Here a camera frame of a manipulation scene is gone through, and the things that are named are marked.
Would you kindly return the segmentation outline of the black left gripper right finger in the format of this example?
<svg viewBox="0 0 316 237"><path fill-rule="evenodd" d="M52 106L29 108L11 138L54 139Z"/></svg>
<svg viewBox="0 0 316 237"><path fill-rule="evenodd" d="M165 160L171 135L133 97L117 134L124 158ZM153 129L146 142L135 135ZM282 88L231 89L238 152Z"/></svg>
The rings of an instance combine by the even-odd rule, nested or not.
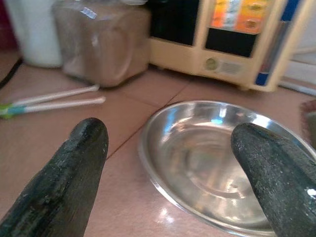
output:
<svg viewBox="0 0 316 237"><path fill-rule="evenodd" d="M231 147L275 234L314 237L314 156L290 139L253 123L234 128Z"/></svg>

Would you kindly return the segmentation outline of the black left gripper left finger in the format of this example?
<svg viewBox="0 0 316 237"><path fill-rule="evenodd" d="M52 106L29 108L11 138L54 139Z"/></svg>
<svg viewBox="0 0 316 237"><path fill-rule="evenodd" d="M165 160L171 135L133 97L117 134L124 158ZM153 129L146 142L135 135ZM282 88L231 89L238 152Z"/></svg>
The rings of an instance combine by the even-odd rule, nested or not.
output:
<svg viewBox="0 0 316 237"><path fill-rule="evenodd" d="M1 219L1 236L83 236L108 145L108 131L100 119L79 122Z"/></svg>

